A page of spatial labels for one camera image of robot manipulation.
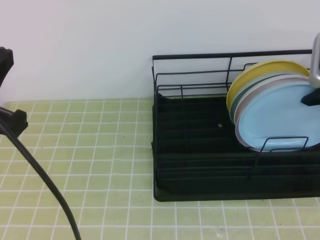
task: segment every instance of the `black dish rack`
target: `black dish rack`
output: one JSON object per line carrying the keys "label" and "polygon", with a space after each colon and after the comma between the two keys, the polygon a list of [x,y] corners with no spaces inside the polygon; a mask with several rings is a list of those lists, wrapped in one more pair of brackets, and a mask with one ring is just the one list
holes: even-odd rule
{"label": "black dish rack", "polygon": [[[252,58],[259,62],[262,57],[310,57],[311,53],[285,50],[153,56],[154,198],[171,202],[320,196],[318,145],[305,148],[308,137],[297,136],[304,138],[305,144],[296,151],[253,151],[238,142],[226,107],[230,76],[253,64]],[[249,63],[234,68],[233,61],[241,58]],[[163,61],[199,59],[223,59],[227,66],[223,70],[156,72],[157,63]],[[213,83],[201,83],[195,77],[194,83],[184,84],[180,79],[174,84],[175,76],[201,74],[225,74],[225,80],[212,78]],[[163,76],[172,77],[170,84],[159,84]]]}

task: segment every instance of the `dish rack wire divider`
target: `dish rack wire divider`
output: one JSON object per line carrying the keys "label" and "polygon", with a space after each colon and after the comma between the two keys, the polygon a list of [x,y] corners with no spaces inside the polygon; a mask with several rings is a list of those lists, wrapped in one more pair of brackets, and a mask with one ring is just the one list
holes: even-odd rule
{"label": "dish rack wire divider", "polygon": [[[320,148],[305,147],[308,136],[269,137],[260,152],[242,146],[226,106],[230,73],[237,58],[310,55],[312,50],[154,55],[153,195],[160,202],[278,199],[320,196]],[[226,69],[157,72],[158,61],[228,59]],[[212,83],[159,84],[162,76],[225,73]],[[184,94],[185,90],[216,89],[223,93]],[[166,95],[168,91],[179,94]],[[272,139],[302,138],[295,151],[263,151]]]}

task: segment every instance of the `tile countertop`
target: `tile countertop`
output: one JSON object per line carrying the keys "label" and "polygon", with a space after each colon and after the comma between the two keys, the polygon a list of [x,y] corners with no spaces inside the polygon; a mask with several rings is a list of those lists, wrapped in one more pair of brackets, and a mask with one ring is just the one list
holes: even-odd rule
{"label": "tile countertop", "polygon": [[[152,99],[8,103],[21,141],[68,201],[83,240],[318,240],[320,198],[157,202]],[[72,240],[40,177],[0,136],[0,239]]]}

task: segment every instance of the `black cable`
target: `black cable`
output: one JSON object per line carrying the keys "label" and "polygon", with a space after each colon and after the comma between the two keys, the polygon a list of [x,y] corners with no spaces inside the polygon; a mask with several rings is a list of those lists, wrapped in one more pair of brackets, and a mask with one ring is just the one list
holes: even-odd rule
{"label": "black cable", "polygon": [[40,164],[36,161],[36,159],[31,155],[31,153],[26,149],[26,147],[19,141],[19,139],[15,136],[15,134],[8,128],[7,124],[0,118],[0,132],[6,135],[7,138],[13,143],[13,145],[19,150],[19,152],[24,156],[24,158],[29,162],[29,164],[33,167],[37,174],[42,178],[44,183],[48,186],[50,191],[53,193],[55,198],[60,203],[63,211],[65,212],[66,217],[69,220],[71,225],[74,237],[76,240],[81,240],[80,232],[77,227],[77,223],[74,215],[72,214],[70,207],[68,206],[66,200],[59,192],[58,188],[54,184],[54,182],[47,175],[45,170],[40,166]]}

